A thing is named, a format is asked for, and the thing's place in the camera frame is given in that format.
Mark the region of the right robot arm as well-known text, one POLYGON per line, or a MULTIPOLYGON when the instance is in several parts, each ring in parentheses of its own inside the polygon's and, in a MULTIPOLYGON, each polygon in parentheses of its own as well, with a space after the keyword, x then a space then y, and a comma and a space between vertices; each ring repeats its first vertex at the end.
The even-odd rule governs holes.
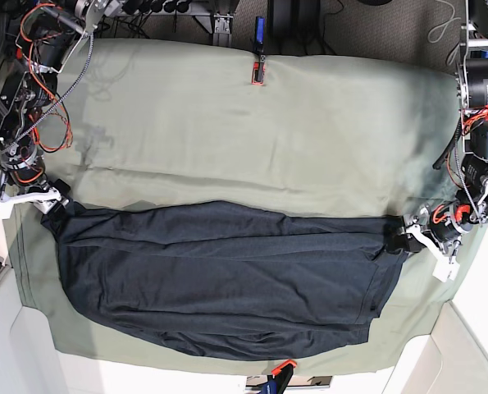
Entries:
POLYGON ((94 32, 109 1, 19 1, 11 11, 16 51, 0 89, 0 218, 18 204, 42 214, 57 211, 70 197, 62 180, 49 179, 44 157, 72 144, 64 104, 77 86, 59 92, 58 77, 83 44, 93 51, 94 32))

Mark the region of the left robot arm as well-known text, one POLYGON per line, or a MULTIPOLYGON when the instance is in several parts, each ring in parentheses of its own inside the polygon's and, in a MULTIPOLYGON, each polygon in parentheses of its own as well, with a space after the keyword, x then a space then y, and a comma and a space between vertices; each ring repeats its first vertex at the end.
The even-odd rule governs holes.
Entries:
POLYGON ((446 168, 457 187, 452 200, 405 215, 387 238, 391 253, 428 248, 454 258, 462 237, 488 225, 488 1, 467 1, 456 61, 459 119, 433 168, 446 168))

